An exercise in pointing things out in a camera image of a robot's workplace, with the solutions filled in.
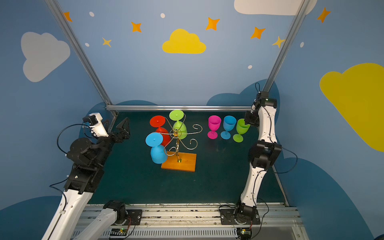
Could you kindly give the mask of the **blue wine glass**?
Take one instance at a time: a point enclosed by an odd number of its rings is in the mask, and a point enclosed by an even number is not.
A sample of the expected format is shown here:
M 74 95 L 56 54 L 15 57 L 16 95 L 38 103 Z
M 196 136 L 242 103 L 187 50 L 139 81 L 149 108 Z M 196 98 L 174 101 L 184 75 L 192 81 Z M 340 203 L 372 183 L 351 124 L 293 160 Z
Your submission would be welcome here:
M 165 153 L 165 147 L 162 145 L 163 136 L 160 133 L 150 133 L 145 140 L 146 144 L 151 147 L 151 158 L 155 164 L 163 164 L 168 159 Z
M 223 119 L 224 131 L 221 132 L 221 138 L 229 140 L 231 137 L 230 131 L 235 127 L 237 120 L 233 116 L 225 116 Z

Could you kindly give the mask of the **pink wine glass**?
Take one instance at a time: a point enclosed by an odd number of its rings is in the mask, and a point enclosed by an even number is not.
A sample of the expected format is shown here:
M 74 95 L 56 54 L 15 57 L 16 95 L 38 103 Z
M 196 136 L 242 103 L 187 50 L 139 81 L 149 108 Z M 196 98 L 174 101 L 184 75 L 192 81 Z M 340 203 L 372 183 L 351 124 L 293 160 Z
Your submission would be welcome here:
M 214 140 L 218 137 L 217 130 L 221 125 L 222 119 L 219 116 L 213 115 L 209 117 L 208 121 L 210 131 L 208 132 L 207 136 L 208 138 Z

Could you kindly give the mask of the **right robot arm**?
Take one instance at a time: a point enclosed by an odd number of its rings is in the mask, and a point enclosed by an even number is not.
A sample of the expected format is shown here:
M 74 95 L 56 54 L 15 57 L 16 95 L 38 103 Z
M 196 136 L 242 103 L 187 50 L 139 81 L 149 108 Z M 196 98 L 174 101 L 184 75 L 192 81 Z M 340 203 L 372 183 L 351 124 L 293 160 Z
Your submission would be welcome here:
M 275 134 L 277 100 L 268 92 L 261 91 L 246 112 L 245 125 L 256 126 L 259 137 L 248 153 L 250 171 L 245 188 L 234 210 L 235 222 L 240 225 L 259 222 L 257 216 L 257 196 L 268 169 L 272 167 L 282 151 Z

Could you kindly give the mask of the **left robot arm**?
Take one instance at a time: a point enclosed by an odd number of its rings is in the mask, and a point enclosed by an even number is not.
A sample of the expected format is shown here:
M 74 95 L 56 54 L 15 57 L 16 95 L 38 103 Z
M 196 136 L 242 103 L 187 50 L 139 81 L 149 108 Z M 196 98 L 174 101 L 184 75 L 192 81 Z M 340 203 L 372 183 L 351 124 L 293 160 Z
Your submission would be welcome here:
M 64 190 L 58 209 L 48 226 L 44 240 L 69 240 L 87 203 L 104 175 L 104 165 L 116 143 L 131 136 L 130 120 L 123 119 L 117 132 L 107 132 L 100 113 L 92 113 L 80 124 L 90 129 L 96 142 L 88 137 L 73 141 L 66 157 L 73 162 L 70 175 L 63 180 Z

